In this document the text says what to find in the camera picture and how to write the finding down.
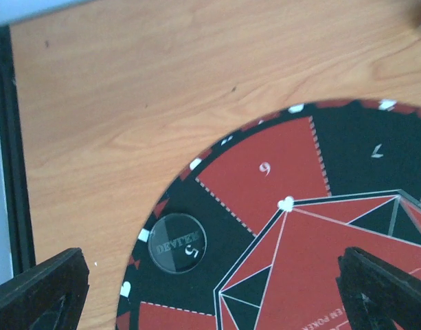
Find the wood grain surface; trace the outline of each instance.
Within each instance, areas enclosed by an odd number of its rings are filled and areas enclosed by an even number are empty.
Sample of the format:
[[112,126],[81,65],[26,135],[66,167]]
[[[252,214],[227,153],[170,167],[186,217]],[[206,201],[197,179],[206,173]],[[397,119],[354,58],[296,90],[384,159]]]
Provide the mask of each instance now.
[[325,98],[421,106],[420,11],[416,0],[99,0],[12,25],[36,255],[82,248],[79,329],[114,329],[154,202],[224,134]]

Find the printed number 6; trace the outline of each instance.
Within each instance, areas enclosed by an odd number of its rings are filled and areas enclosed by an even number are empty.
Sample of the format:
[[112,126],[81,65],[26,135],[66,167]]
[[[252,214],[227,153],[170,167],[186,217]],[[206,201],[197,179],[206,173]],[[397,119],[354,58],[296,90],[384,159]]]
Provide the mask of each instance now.
[[270,174],[270,171],[271,171],[271,166],[270,166],[270,164],[269,163],[262,163],[261,165],[259,165],[259,171],[261,171],[261,172],[266,172],[266,175],[265,176],[267,176],[268,174]]

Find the poker table layout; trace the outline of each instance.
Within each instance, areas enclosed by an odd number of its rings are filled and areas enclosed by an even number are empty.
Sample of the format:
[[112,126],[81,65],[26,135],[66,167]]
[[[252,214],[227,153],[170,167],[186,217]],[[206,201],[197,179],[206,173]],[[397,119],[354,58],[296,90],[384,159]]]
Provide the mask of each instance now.
[[197,155],[137,237],[116,329],[349,330],[349,246],[421,279],[418,107],[297,104]]

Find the printed number 5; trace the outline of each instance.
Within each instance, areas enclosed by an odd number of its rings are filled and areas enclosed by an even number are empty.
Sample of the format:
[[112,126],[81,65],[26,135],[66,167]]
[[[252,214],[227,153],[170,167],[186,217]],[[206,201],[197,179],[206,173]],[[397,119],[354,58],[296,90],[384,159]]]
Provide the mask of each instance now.
[[186,246],[184,251],[188,256],[194,255],[194,258],[196,258],[198,256],[198,253],[199,253],[199,251],[197,249],[195,249],[195,248],[192,249],[191,245]]

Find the black triangle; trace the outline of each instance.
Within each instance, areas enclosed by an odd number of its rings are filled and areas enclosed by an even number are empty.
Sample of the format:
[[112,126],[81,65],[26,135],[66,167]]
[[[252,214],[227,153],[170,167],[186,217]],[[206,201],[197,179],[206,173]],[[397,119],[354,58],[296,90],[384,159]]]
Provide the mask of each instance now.
[[421,245],[421,233],[401,205],[396,213],[396,222],[392,236]]
[[379,232],[380,234],[389,234],[391,215],[394,211],[396,199],[370,211],[362,217],[350,223],[352,226]]
[[223,294],[260,306],[269,272],[270,267],[223,291]]
[[230,297],[224,297],[224,301],[238,330],[254,330],[259,308],[244,304]]

